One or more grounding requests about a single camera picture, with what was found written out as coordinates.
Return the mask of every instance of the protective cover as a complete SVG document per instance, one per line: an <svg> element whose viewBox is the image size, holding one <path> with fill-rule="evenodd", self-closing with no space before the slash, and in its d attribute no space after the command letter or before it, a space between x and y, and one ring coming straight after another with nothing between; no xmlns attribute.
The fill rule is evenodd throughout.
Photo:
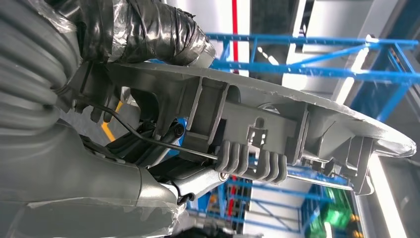
<svg viewBox="0 0 420 238"><path fill-rule="evenodd" d="M185 206L162 201L69 198L32 203L0 201L0 210L0 237L151 238L172 234Z"/></svg>
<svg viewBox="0 0 420 238"><path fill-rule="evenodd" d="M208 67L215 57L214 47L191 14L158 1L61 0L53 7L78 23L84 60L158 59Z"/></svg>

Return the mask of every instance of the gray plastic part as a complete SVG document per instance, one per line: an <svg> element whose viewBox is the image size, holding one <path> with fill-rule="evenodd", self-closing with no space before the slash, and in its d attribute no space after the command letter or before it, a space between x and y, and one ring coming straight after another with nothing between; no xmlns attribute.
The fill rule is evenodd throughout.
<svg viewBox="0 0 420 238"><path fill-rule="evenodd" d="M2 0L0 38L0 237L169 235L177 197L147 171L88 151L57 121L52 90L80 64L76 33L25 0Z"/></svg>
<svg viewBox="0 0 420 238"><path fill-rule="evenodd" d="M100 199L0 201L0 210L0 237L15 238L163 237L172 233L179 215L163 202L126 207Z"/></svg>
<svg viewBox="0 0 420 238"><path fill-rule="evenodd" d="M167 203L176 204L178 197L168 188L158 183L153 176L144 168L139 168L141 172L142 182L139 195L139 202L148 201L163 201Z"/></svg>
<svg viewBox="0 0 420 238"><path fill-rule="evenodd" d="M220 172L215 171L214 168L207 167L187 178L174 179L172 183L178 188L181 196L191 195L191 200L203 196L213 188L221 185L227 180L221 178Z"/></svg>
<svg viewBox="0 0 420 238"><path fill-rule="evenodd" d="M296 164L305 154L316 161L313 169L317 165L321 169L321 163L327 163L335 156L339 160L332 162L342 163L341 171L350 169L354 173L357 167L357 176L363 177L373 152L394 157L416 152L411 139L385 124L330 100L279 85L206 68L154 63L107 67L111 80L120 86L144 91L150 91L153 86L159 111L168 108L168 104L176 108L166 110L164 119L159 118L160 133L164 134L169 122L176 117L188 117L189 131L184 143L190 149L207 152L213 129L217 128L219 120L225 120L223 143L216 163L220 172L279 183L287 176L286 163ZM227 101L223 96L232 86L240 90L240 103ZM278 113L263 110L261 107L265 105L273 106ZM257 120L263 120L263 126L257 125ZM255 172L247 161L248 146L255 144L251 141L254 132L255 136L265 134L264 139L258 138L263 142L260 146L263 155ZM351 148L346 146L349 139L359 137L372 140L372 148L370 154L353 158ZM193 161L200 159L185 153L180 156ZM357 165L353 164L355 159L359 161ZM357 178L352 173L346 174L350 182ZM363 181L353 185L360 191Z"/></svg>

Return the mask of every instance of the hose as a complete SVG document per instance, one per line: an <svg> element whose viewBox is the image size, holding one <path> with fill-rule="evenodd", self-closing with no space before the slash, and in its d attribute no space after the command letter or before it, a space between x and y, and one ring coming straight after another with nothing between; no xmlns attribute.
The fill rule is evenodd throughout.
<svg viewBox="0 0 420 238"><path fill-rule="evenodd" d="M158 59L209 67L215 49L180 9L153 0L54 0L54 9L77 24L84 60L136 63Z"/></svg>
<svg viewBox="0 0 420 238"><path fill-rule="evenodd" d="M52 89L79 66L76 35L60 33L24 0L1 4L0 134L42 132L59 116Z"/></svg>

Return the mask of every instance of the blue steel frame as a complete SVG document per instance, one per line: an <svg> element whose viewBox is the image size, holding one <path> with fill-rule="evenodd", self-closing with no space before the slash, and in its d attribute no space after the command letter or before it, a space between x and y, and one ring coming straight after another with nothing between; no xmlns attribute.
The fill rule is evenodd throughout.
<svg viewBox="0 0 420 238"><path fill-rule="evenodd" d="M246 187L246 188L260 189L260 190L271 191L271 192L284 193L284 194L288 194L292 196L303 197L305 198L305 200L302 207L294 207L294 206L282 204L279 202L253 199L250 197L240 196L240 195L230 195L229 193L225 194L224 192L221 192L221 191L224 191L225 186L235 186L237 188ZM219 196L219 204L222 204L219 207L220 213L210 212L208 209L205 209L205 211L203 209L199 209L199 210L189 209L189 211L194 212L194 213L205 214L208 217L212 217L216 219L229 220L229 221L242 223L242 224L252 224L252 225L262 226L266 228L271 228L271 229L275 229L279 231L286 231L286 232L291 232L291 233L296 233L296 234L304 234L307 228L309 227L309 225L311 224L311 222L319 215L319 212L322 209L322 207L327 203L334 202L333 199L329 198L326 195L324 187L315 185L315 184L312 185L310 191L306 193L306 192L283 189L280 187L253 184L253 183L245 182L244 179L241 181L233 181L229 179L226 183L223 184L223 188L220 188L219 186L217 190L218 190L218 196ZM240 208L239 208L238 216L226 215L225 204L227 203L227 201L229 201L229 199L235 199L237 201L240 201ZM267 224L261 221L253 221L253 220L244 219L243 217L244 212L245 212L244 205L247 202L253 202L257 206L261 207L261 209L264 210L268 216L276 219L279 222L279 224L278 225ZM265 205L282 207L282 208L296 211L297 217L298 217L298 219L296 220L296 226L298 228L297 229L291 228L289 225L285 223L285 220L283 220L284 218L282 219L280 217L275 216L272 212L270 212L268 208L265 207Z"/></svg>
<svg viewBox="0 0 420 238"><path fill-rule="evenodd" d="M215 59L211 65L214 69L230 70L230 69L243 69L253 72L267 72L267 73L292 73L304 74L309 76L322 76L322 77L337 77L346 78L353 77L356 80L371 81L371 82L384 82L384 83L397 83L405 84L419 83L420 73L416 72L390 72L378 70L357 70L352 71L344 68L332 67L316 67L308 66L310 63L319 62L323 60L330 60L336 57L341 57L349 54L354 54L363 48L373 50L388 50L391 47L400 48L402 50L412 50L418 44L418 41L412 40L390 40L390 39L352 39L352 38L323 38L323 37L292 37L292 36L275 36L275 35L232 35L232 34L215 34L208 33L207 36L212 40L222 41L224 51L220 59ZM232 62L227 61L227 50L231 41L248 41L253 43L251 51L250 62ZM270 63L254 62L255 54L258 44L298 44L298 45L326 45L326 46L339 46L349 47L343 50L335 51L332 53L316 56L306 59L302 62L292 64L272 65Z"/></svg>
<svg viewBox="0 0 420 238"><path fill-rule="evenodd" d="M382 99L383 110L378 115L373 115L366 113L364 108L366 104L362 104L362 107L356 109L362 113L367 114L368 116L374 117L378 120L384 121L397 105L397 103L404 96L405 92L413 83L420 82L420 74L415 72L410 62L404 56L405 50L412 50L417 44L417 41L411 40L390 40L390 39L373 39L367 41L365 39L340 39L340 38L304 38L304 37L291 37L291 36L271 36L271 35L228 35L228 34L208 34L208 37L213 40L218 40L223 42L223 52L220 59L215 59L211 65L214 69L219 69L223 71L233 70L249 70L254 72L268 72L268 73L293 73L293 74L305 74L309 76L323 76L323 77L353 77L356 80L367 81L369 83L378 83L379 85L385 85L385 88L390 83L396 84L396 89L390 91L392 97ZM251 51L250 62L232 62L227 61L230 50L231 41L249 41L253 43L253 49ZM321 56L316 56L310 59L303 60L301 62L292 63L292 64L283 64L283 65L272 65L269 63L259 63L254 62L255 55L257 51L258 44L316 44L316 45L327 45L327 46L339 46L339 47L348 47L343 50L338 50L332 53L324 54ZM352 71L350 69L343 68L330 68L330 67L314 67L308 66L311 63L319 62L323 60L330 60L336 57L341 57L349 54L358 53L364 48L373 49L379 51L378 58L381 59L383 63L384 60L388 60L388 65L391 67L378 67L374 65L375 70L357 70ZM332 183L347 185L347 181L340 177L330 178L324 176L320 173L315 173L305 167L293 167L288 166L288 173L291 175L297 175L300 177L312 178L320 181L328 181ZM319 215L322 207L328 203L333 202L330 198L324 196L323 187L318 185L313 185L309 193L302 193L291 191L282 188L273 188L270 186L256 185L246 182L238 181L229 181L227 186L247 186L254 189L265 189L273 192L282 192L290 195L305 197L305 201L302 204L302 207L291 207L286 204L275 203L271 201L251 199L243 196L231 196L228 199L239 199L243 202L255 202L260 206L268 215L274 216L268 209L264 207L264 204L271 206L279 206L289 209L295 209L298 213L298 223L300 224L299 229L291 229L288 227L281 219L276 218L281 226L276 226L272 224L265 224L259 221L249 221L242 218L243 215L243 205L240 203L240 213L239 217L226 216L226 202L224 187L219 187L218 190L218 201L220 213L212 213L207 211L207 216L215 217L218 219L228 219L237 223L249 223L253 225L259 225L267 228L288 231L293 233L305 233L306 229L310 226L311 222Z"/></svg>
<svg viewBox="0 0 420 238"><path fill-rule="evenodd" d="M404 39L413 37L412 33L418 29L420 20L420 2L418 0L407 0L394 27L387 38ZM413 73L411 65L401 67L399 63L408 62L403 54L404 48L394 47L391 50L383 50L374 62L372 69L388 70L393 68L399 72ZM380 84L375 82L364 82L360 87L357 96L354 98L351 108L379 121L386 121L396 105L402 100L405 93L414 82L406 82L400 85Z"/></svg>

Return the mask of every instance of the blue metal beam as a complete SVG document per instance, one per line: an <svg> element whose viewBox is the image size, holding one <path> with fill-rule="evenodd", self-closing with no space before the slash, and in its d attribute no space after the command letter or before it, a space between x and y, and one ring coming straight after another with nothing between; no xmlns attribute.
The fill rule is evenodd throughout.
<svg viewBox="0 0 420 238"><path fill-rule="evenodd" d="M263 186L263 185L259 185L259 184L252 184L252 183L238 182L238 181L227 181L227 183L231 184L231 185L236 185L236 186L251 187L251 188L257 188L257 189L262 189L262 190L267 190L267 191L281 192L281 193L284 193L284 194L289 194L289 195L298 196L298 197L304 197L304 198L318 200L318 201L333 202L333 200L329 197L321 197L317 194L287 190L287 189L283 189L283 188L280 188L280 187Z"/></svg>
<svg viewBox="0 0 420 238"><path fill-rule="evenodd" d="M191 209L189 211L201 213L200 211L194 210L194 209ZM275 226L275 225L272 225L272 224L267 224L267 223L262 223L262 222L257 222L257 221L245 220L245 219L242 219L242 218L236 218L236 217L231 217L231 216L227 216L226 218L222 218L217 213L213 213L213 212L207 212L206 215L209 216L209 217L214 217L214 218L218 218L218 219L222 219L222 220L225 220L226 218L228 218L228 220L231 220L231 221L234 221L234 222L248 223L248 224L257 225L257 226L260 226L260 227L267 227L267 228L274 229L274 230L279 230L279 231L286 231L286 232L292 232L292 233L297 233L297 234L300 233L299 230L295 230L295 229L289 230L285 227Z"/></svg>
<svg viewBox="0 0 420 238"><path fill-rule="evenodd" d="M224 217L225 212L226 212L224 188L225 188L224 183L222 183L221 185L217 187L217 198L219 201L219 212L220 212L221 217Z"/></svg>
<svg viewBox="0 0 420 238"><path fill-rule="evenodd" d="M272 218L276 219L278 222L280 222L285 228L287 228L289 231L291 231L292 229L286 224L284 223L284 221L282 221L280 218L276 217L272 212L270 212L268 209L266 209L263 205L261 205L259 202L256 202L256 204L261 207L265 212L267 212Z"/></svg>
<svg viewBox="0 0 420 238"><path fill-rule="evenodd" d="M306 45L331 45L331 46L357 46L366 43L378 43L382 46L389 46L393 44L399 44L403 48L413 49L418 42L412 40L390 40L390 39L355 39L355 38L326 38L326 37L293 37L286 35L232 35L232 34L219 34L219 33L207 33L206 34L211 40L219 41L255 41L258 40L259 44L271 43L271 44L306 44Z"/></svg>
<svg viewBox="0 0 420 238"><path fill-rule="evenodd" d="M373 70L357 70L330 68L330 67L300 67L294 65L272 65L267 63L241 63L241 62L222 62L214 60L211 65L214 69L244 69L254 72L267 73L294 73L309 76L353 77L357 80L383 83L420 83L420 73L404 72L385 72Z"/></svg>
<svg viewBox="0 0 420 238"><path fill-rule="evenodd" d="M391 33L386 38L404 39L412 37L412 32L418 27L416 22L420 20L419 11L420 2L418 0L407 0ZM389 61L386 60L387 56L388 52L382 51L373 64L372 69L386 70L389 66ZM364 82L354 98L351 108L380 121L386 121L407 89L409 89L408 84L400 86Z"/></svg>
<svg viewBox="0 0 420 238"><path fill-rule="evenodd" d="M282 203L253 199L253 198L239 196L239 195L231 195L231 196L229 196L229 198L238 199L238 200L242 200L242 201L248 201L248 202L256 202L256 203L261 203L261 204L267 204L267 205L272 205L272 206L276 206L276 207L284 207L284 208L289 208L289 209L298 209L299 208L299 207L289 206L289 205L282 204Z"/></svg>

